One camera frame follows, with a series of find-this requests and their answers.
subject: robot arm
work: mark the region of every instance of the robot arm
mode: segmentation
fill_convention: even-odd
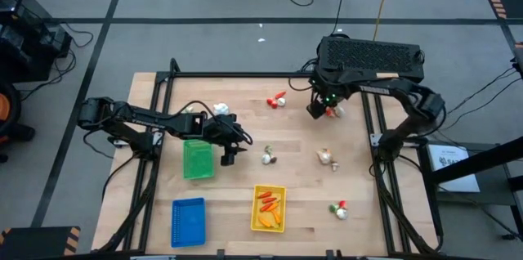
[[[225,154],[221,165],[232,165],[235,155],[245,151],[238,147],[241,141],[249,145],[252,138],[236,123],[236,115],[217,115],[207,118],[207,113],[162,114],[129,105],[124,101],[113,101],[108,97],[89,98],[82,104],[78,126],[85,130],[103,130],[110,134],[110,141],[119,139],[129,144],[141,158],[154,156],[157,136],[151,132],[137,132],[125,123],[134,123],[163,129],[182,140],[198,139],[223,146]]]
[[[328,72],[315,67],[309,83],[313,97],[307,110],[314,119],[355,92],[392,96],[401,103],[409,117],[396,129],[383,132],[378,142],[378,157],[385,161],[397,158],[403,140],[410,134],[436,128],[438,116],[445,111],[441,95],[406,78],[379,78],[369,72]]]

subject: yellow tray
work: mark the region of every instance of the yellow tray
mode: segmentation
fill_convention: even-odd
[[[260,212],[260,208],[265,204],[262,203],[263,199],[258,199],[257,197],[261,194],[271,191],[272,195],[270,198],[276,198],[278,202],[278,207],[275,211],[279,214],[281,223],[277,224],[275,216],[272,212]],[[286,189],[283,186],[254,186],[254,195],[253,195],[253,215],[251,216],[251,229],[253,231],[267,231],[267,232],[284,232],[285,230],[285,193]],[[259,220],[258,216],[261,216],[267,220],[271,227],[265,227]]]

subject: toy carrot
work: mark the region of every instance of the toy carrot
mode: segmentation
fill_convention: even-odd
[[[265,206],[260,208],[260,212],[265,212],[268,208],[272,207],[272,205],[275,203],[268,203]]]
[[[260,221],[261,224],[263,224],[263,226],[265,226],[265,227],[270,227],[270,223],[269,223],[267,220],[263,219],[263,218],[262,218],[261,216],[259,216],[259,215],[258,215],[258,220]]]
[[[281,218],[279,217],[278,213],[275,210],[272,210],[271,212],[272,212],[272,215],[275,216],[276,223],[280,224],[281,223]]]
[[[268,207],[267,209],[265,209],[265,210],[263,210],[263,211],[267,211],[267,212],[269,212],[269,211],[272,211],[272,210],[276,209],[276,207],[278,207],[278,202],[273,203],[270,207]]]
[[[263,204],[267,204],[267,203],[272,202],[273,200],[276,200],[276,198],[267,198],[267,199],[263,199],[262,203],[263,203]]]
[[[259,195],[258,199],[268,198],[270,195],[272,195],[272,191],[267,191],[266,193]]]
[[[287,93],[287,92],[286,92],[286,91],[279,92],[279,93],[275,96],[275,99],[278,100],[279,98],[281,98],[282,96],[284,96],[285,93]]]

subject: wooden tabletop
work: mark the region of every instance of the wooden tabletop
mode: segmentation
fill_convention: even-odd
[[[135,74],[128,98],[130,104],[149,107],[154,76]],[[324,116],[314,120],[305,110],[310,93],[289,89],[287,81],[286,78],[175,80],[169,113],[192,100],[209,106],[225,102],[231,112],[238,115],[238,122],[253,137],[254,144],[244,145],[248,151],[238,154],[235,164],[229,167],[220,166],[223,149],[215,146],[215,177],[188,181],[183,179],[182,141],[166,137],[147,253],[216,254],[218,249],[224,249],[228,255],[320,256],[326,249],[340,249],[344,255],[387,255],[376,184],[368,173],[371,155],[360,95],[341,104],[346,111],[344,118]],[[293,85],[305,87],[307,83],[305,79],[294,79]],[[283,109],[271,109],[266,99],[283,90],[287,91],[287,105]],[[384,99],[384,108],[391,127],[405,118],[395,100]],[[278,157],[276,164],[261,162],[263,149],[268,145]],[[336,172],[320,164],[315,152],[322,148],[329,148],[339,162]],[[413,150],[405,150],[403,154],[417,161]],[[113,170],[130,155],[129,149],[116,150]],[[436,247],[422,177],[407,163],[396,164],[405,214],[427,243]],[[128,165],[109,184],[92,245],[94,249],[101,247],[127,216],[137,165]],[[287,188],[283,234],[251,231],[256,184]],[[207,242],[203,246],[172,249],[172,201],[194,197],[205,198]],[[329,205],[343,199],[347,201],[349,218],[340,221],[329,212]],[[141,218],[136,220],[136,227],[133,246],[137,246]],[[396,249],[400,250],[396,222],[393,229],[398,243]]]

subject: concrete floor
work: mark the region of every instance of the concrete floor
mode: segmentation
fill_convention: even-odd
[[[87,96],[126,100],[134,73],[166,70],[171,57],[176,57],[184,71],[296,70],[313,57],[318,41],[333,28],[330,23],[300,24],[296,18],[334,18],[338,4],[338,0],[315,0],[310,7],[296,7],[287,0],[113,0],[118,2],[113,13],[111,0],[38,1],[54,17],[87,18],[85,22],[91,24],[72,26],[91,31],[96,37],[88,47],[74,49],[78,66],[73,73],[62,83],[38,91],[24,103],[22,121],[34,126],[38,134],[30,143],[11,145],[10,162],[0,165],[0,181],[4,186],[0,188],[0,230],[31,225],[86,73],[93,73]],[[380,1],[343,0],[341,17],[375,18]],[[209,24],[201,20],[202,24],[143,24],[144,20],[138,20],[136,23],[141,24],[109,24],[112,15],[138,19],[250,18],[252,23]],[[495,19],[488,0],[387,0],[382,16]],[[290,18],[292,24],[271,24],[267,18]],[[338,28],[353,38],[371,39],[373,35],[372,25],[339,25]],[[523,41],[523,26],[511,25],[510,28],[514,38]],[[82,35],[75,37],[79,42],[84,40]],[[419,44],[427,56],[423,83],[441,93],[448,107],[458,104],[510,67],[508,61],[512,58],[507,40],[497,25],[470,22],[429,25],[419,21],[412,25],[388,25],[385,22],[380,26],[378,40]],[[96,51],[95,43],[100,50]],[[509,82],[505,79],[496,83],[467,103],[462,112],[488,101]],[[469,142],[504,142],[519,137],[523,132],[518,118],[523,106],[520,89],[519,83],[514,84],[495,103],[464,118],[447,131],[447,135]],[[47,116],[45,120],[41,119],[43,115]],[[457,115],[458,112],[449,116],[447,122],[453,122]],[[101,206],[101,188],[109,175],[111,161],[85,146],[83,134],[79,129],[73,132],[42,224],[81,226],[79,252],[86,253],[91,248]],[[91,140],[106,153],[114,151],[103,134]],[[523,174],[523,167],[517,163],[512,163],[510,169],[512,175]],[[508,208],[491,209],[509,226],[514,226]],[[499,240],[501,230],[472,206],[442,204],[440,211],[445,229],[443,251],[447,254],[515,258],[523,253],[522,243]]]

